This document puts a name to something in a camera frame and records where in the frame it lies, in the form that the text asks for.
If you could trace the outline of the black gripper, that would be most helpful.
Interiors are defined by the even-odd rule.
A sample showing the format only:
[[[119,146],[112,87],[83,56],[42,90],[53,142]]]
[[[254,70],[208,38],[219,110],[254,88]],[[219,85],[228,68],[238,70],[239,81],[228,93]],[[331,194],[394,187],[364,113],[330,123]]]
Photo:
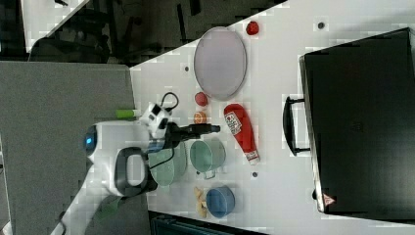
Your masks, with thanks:
[[[194,131],[198,135],[217,133],[220,130],[221,127],[219,125],[210,123],[198,123],[194,126]],[[195,138],[196,134],[191,131],[190,126],[179,127],[176,123],[169,122],[165,133],[165,147],[175,148],[180,142]]]

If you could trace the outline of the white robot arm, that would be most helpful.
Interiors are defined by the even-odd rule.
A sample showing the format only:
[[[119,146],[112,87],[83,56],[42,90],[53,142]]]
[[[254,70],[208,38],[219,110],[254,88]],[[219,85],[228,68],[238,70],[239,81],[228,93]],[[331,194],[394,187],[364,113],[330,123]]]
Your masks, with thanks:
[[[112,120],[94,124],[85,138],[91,166],[50,235],[84,235],[106,198],[130,198],[157,189],[149,165],[151,154],[219,130],[210,123],[180,127],[167,119],[159,123]]]

